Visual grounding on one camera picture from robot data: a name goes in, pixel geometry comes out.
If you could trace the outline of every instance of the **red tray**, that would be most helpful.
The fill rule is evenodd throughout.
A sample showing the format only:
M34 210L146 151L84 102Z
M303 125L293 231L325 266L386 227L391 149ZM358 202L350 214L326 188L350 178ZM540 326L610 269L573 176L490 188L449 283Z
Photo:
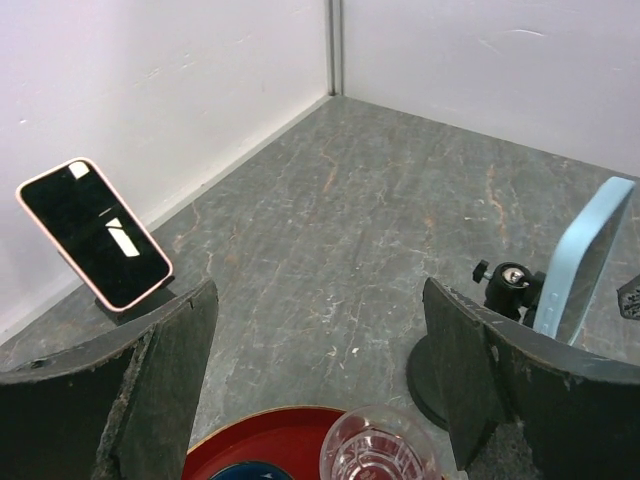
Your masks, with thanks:
M235 463L271 463L295 479L320 480L322 442L344 412L287 407L258 413L224 427L189 450L182 480L208 480Z

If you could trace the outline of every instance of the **blue bowl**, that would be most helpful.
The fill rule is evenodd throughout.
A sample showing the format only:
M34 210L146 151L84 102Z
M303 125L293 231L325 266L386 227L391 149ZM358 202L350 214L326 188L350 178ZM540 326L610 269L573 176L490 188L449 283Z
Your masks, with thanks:
M264 462L244 462L220 470L209 480L293 480L284 470Z

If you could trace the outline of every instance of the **white wall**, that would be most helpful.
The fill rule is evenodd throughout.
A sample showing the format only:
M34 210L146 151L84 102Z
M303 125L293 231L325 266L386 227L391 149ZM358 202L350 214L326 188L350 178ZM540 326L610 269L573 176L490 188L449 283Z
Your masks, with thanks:
M345 94L640 175L640 2L344 0Z
M318 0L0 4L0 342L77 282L14 199L94 159L147 223L327 91Z

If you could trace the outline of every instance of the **light blue phone case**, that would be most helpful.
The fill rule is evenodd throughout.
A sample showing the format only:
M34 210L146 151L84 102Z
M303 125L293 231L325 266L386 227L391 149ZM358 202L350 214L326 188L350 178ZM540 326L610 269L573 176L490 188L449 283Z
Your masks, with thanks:
M533 323L536 332L556 338L561 322L567 320L567 315L573 316L575 330L568 343L575 342L634 188L631 180L610 178L564 232L551 257L540 295ZM601 245L596 245L599 235L606 238L599 238L596 243Z

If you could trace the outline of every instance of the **pink phone case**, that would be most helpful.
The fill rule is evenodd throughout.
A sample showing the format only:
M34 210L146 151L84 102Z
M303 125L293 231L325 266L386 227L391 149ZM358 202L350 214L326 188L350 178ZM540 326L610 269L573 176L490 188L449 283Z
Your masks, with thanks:
M80 162L80 161L84 162L84 163L87 163L88 165L91 166L91 168L93 168L95 170L95 172L100 176L100 178L104 181L104 183L107 185L107 187L109 187L109 190L111 190L113 195L122 204L124 209L129 213L129 215L131 215L131 218L133 218L134 222L136 222L136 224L138 225L140 230L149 239L149 241L154 246L154 248L158 251L160 256L164 259L165 262L167 262L167 266L169 267L169 273L162 280L160 280L153 287L151 287L149 290L144 292L137 299L135 299L133 302L129 303L125 307L121 307L121 308L120 307L116 307L116 306L112 305L106 299L106 297L102 294L102 292L98 289L98 287L91 281L91 279L80 268L80 266L73 260L73 258L71 258L71 255L69 255L69 253L67 253L67 251L64 249L64 247L55 239L55 237L53 235L51 235L49 230L47 230L47 227L44 226L44 224L40 221L40 219L33 213L33 211L31 211L29 206L22 199L21 192L22 192L22 189L26 185L29 185L29 184L41 179L42 177L45 177L45 176L49 175L50 173L53 173L53 172L55 172L57 170L61 170L63 168L67 168L69 165L71 165L74 162ZM72 160L69 160L69 161L63 163L62 165L58 165L57 167L54 167L54 168L52 168L50 170L47 170L46 172L41 173L40 175L38 175L38 176L36 176L36 177L34 177L34 178L30 179L30 180L27 180L26 182L23 182L22 184L20 184L20 186L16 190L16 198L17 198L18 202L20 203L20 205L22 205L22 208L25 209L25 211L29 214L29 216L36 223L36 225L38 225L40 227L40 229L49 238L49 240L51 240L51 242L56 246L56 248L57 248L58 252L60 253L60 255L62 255L62 257L67 261L67 263L69 265L71 265L71 268L73 268L75 270L75 272L78 274L78 276L84 281L84 283L86 283L89 286L91 291L96 295L96 297L98 297L98 299L103 303L103 305L105 307L107 307L109 310L113 311L113 312L124 312L125 310L128 310L131 307L133 307L134 305L140 303L140 301L142 301L144 298L148 297L154 290L156 290L158 287L160 287L169 277L171 277L173 275L173 265L171 263L171 260L169 260L169 257L167 257L167 255L162 251L162 249L160 248L158 243L153 239L153 237L147 231L147 229L144 228L144 225L142 225L142 223L140 222L138 217L135 216L135 214L133 213L131 208L129 208L129 205L127 205L127 203L120 196L120 194L118 194L116 189L113 188L113 185L111 185L111 183L109 182L107 177L104 175L104 173L102 173L102 171L98 168L98 166L95 163L93 163L91 160L89 160L88 158L84 158L84 157L74 158Z

